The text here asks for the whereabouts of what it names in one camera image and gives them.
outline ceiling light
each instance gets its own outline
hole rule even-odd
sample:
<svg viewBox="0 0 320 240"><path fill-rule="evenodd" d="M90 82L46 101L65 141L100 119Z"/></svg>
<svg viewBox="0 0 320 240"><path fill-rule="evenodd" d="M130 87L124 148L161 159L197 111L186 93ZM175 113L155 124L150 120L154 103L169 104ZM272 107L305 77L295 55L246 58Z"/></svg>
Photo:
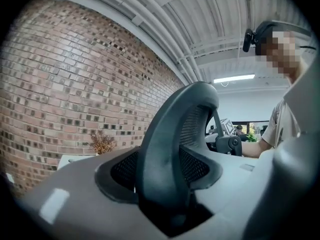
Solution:
<svg viewBox="0 0 320 240"><path fill-rule="evenodd" d="M255 74L246 74L246 75L238 75L238 76L231 76L231 77L225 77L225 78L217 78L217 79L214 79L213 82L216 84L216 83L222 83L222 82L228 82L228 81L252 79L254 77L255 77Z"/></svg>

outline dried plant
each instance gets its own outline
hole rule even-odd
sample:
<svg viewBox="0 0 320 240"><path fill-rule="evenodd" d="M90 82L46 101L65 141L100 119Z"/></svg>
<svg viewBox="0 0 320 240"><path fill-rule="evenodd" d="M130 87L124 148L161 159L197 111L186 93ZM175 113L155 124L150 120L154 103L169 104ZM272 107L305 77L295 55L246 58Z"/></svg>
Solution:
<svg viewBox="0 0 320 240"><path fill-rule="evenodd" d="M95 134L90 134L90 136L92 142L89 145L98 155L110 152L116 146L114 138L104 135L102 131L98 131Z"/></svg>

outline green plant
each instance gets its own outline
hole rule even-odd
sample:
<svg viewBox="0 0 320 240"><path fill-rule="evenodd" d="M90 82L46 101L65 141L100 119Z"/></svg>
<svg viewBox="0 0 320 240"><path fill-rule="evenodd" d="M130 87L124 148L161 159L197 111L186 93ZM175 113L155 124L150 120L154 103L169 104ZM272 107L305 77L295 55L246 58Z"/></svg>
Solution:
<svg viewBox="0 0 320 240"><path fill-rule="evenodd" d="M102 131L98 131L95 134L90 134L90 136L92 142L89 145L98 155L110 152L116 146L114 138L108 135L104 135Z"/></svg>
<svg viewBox="0 0 320 240"><path fill-rule="evenodd" d="M257 142L257 138L253 135L252 132L250 132L250 133L248 134L248 140L247 140L247 142Z"/></svg>

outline white ceiling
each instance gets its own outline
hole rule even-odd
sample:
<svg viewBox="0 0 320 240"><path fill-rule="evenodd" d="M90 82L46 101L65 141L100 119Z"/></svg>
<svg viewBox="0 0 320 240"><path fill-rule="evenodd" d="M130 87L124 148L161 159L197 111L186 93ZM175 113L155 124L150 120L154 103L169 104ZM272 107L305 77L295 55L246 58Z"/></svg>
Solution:
<svg viewBox="0 0 320 240"><path fill-rule="evenodd" d="M290 0L99 0L144 30L182 73L184 82L254 73L253 80L215 85L219 92L288 87L275 70L255 60L254 49L242 51L247 28L266 20L310 26ZM300 45L316 46L315 38L298 35ZM310 63L315 51L305 49Z"/></svg>

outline short sleeve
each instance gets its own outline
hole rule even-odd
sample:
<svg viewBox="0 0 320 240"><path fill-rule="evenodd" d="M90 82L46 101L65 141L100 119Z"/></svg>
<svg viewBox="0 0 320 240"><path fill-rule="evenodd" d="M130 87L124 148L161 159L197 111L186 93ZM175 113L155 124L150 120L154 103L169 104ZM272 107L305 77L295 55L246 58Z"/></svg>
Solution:
<svg viewBox="0 0 320 240"><path fill-rule="evenodd" d="M277 107L278 106L276 106L273 109L268 127L266 128L264 134L262 135L262 139L264 139L272 147L276 145Z"/></svg>

